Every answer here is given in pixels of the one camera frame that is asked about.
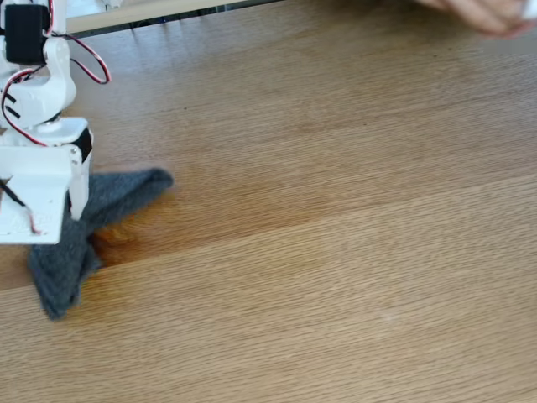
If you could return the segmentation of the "person's hand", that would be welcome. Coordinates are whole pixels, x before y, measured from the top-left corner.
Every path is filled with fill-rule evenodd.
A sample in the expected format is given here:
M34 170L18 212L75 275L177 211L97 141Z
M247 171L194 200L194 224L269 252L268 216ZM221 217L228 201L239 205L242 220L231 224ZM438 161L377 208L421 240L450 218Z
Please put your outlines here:
M528 1L418 0L416 3L458 18L467 27L494 38L513 38L536 27L536 18L524 16Z

